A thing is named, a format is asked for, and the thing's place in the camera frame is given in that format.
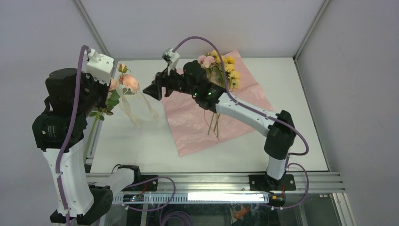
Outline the pink wrapping paper sheet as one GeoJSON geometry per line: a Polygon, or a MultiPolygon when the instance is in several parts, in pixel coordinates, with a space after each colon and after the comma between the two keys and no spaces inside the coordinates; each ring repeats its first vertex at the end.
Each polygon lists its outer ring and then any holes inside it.
{"type": "MultiPolygon", "coordinates": [[[[261,85],[245,66],[240,53],[233,50],[225,57],[234,57],[236,70],[240,73],[240,88],[233,95],[268,111],[274,111],[261,85]]],[[[213,112],[200,108],[190,95],[173,92],[161,100],[168,120],[177,153],[180,157],[209,148],[254,131],[254,129],[227,115],[219,117],[219,139],[213,132],[208,135],[208,123],[213,112]]]]}

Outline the peach fake rose stem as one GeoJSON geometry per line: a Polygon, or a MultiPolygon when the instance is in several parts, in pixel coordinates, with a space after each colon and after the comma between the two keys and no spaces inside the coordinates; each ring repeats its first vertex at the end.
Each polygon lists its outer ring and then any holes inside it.
{"type": "Polygon", "coordinates": [[[88,155],[97,122],[103,121],[106,115],[112,116],[114,114],[113,110],[116,106],[120,107],[123,113],[131,120],[134,125],[140,126],[142,124],[142,121],[132,113],[131,104],[127,100],[127,96],[135,95],[138,93],[140,89],[140,84],[133,75],[129,74],[131,70],[128,69],[125,64],[119,64],[117,71],[120,73],[120,75],[116,79],[111,79],[111,85],[106,99],[106,107],[95,108],[88,115],[89,117],[93,117],[94,121],[83,151],[84,160],[88,155]]]}

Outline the cream ribbon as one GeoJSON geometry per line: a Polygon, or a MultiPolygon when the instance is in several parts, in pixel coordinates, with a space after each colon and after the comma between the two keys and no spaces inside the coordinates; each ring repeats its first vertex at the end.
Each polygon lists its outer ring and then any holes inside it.
{"type": "Polygon", "coordinates": [[[120,95],[119,106],[122,112],[136,128],[141,129],[145,122],[159,121],[158,112],[142,91],[132,92],[128,88],[120,88],[117,93],[120,95]]]}

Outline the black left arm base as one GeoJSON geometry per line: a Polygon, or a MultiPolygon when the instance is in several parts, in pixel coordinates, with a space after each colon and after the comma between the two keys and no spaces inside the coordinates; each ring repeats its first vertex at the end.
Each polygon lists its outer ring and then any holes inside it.
{"type": "Polygon", "coordinates": [[[116,190],[146,192],[157,191],[158,175],[142,174],[139,166],[117,164],[112,169],[112,176],[116,176],[116,190]]]}

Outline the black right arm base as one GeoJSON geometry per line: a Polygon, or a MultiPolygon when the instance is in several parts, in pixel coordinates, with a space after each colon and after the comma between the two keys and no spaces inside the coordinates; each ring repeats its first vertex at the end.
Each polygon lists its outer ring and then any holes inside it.
{"type": "Polygon", "coordinates": [[[280,180],[273,179],[266,174],[252,174],[248,176],[251,191],[295,191],[296,184],[292,174],[284,174],[280,180]]]}

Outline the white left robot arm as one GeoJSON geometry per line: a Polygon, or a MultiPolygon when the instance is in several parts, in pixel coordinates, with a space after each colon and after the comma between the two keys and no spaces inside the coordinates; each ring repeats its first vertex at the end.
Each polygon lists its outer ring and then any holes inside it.
{"type": "Polygon", "coordinates": [[[58,207],[50,221],[89,226],[105,215],[115,195],[141,187],[135,165],[119,165],[106,179],[90,185],[84,160],[84,129],[96,107],[104,107],[108,86],[76,68],[53,71],[45,81],[48,96],[44,111],[34,120],[32,131],[55,183],[58,207]]]}

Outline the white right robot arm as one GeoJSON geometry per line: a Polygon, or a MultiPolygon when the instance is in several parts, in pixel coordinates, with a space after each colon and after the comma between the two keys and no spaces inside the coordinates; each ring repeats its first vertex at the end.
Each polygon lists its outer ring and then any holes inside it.
{"type": "Polygon", "coordinates": [[[143,92],[157,100],[174,91],[185,93],[202,109],[230,116],[257,130],[266,138],[264,150],[269,155],[266,186],[272,191],[279,190],[284,185],[287,154],[296,137],[291,115],[286,111],[271,113],[231,95],[210,82],[196,60],[186,63],[182,74],[177,72],[176,64],[168,60],[166,69],[156,73],[143,92]]]}

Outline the aluminium mounting rail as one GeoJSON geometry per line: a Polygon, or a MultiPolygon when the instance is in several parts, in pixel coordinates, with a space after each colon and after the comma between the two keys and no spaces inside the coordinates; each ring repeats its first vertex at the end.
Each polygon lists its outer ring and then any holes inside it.
{"type": "MultiPolygon", "coordinates": [[[[250,173],[143,173],[142,180],[155,178],[144,186],[131,188],[130,191],[171,193],[189,192],[261,192],[266,190],[263,172],[250,173]]],[[[345,191],[340,174],[332,172],[289,172],[281,180],[275,192],[300,194],[342,193],[345,191]]]]}

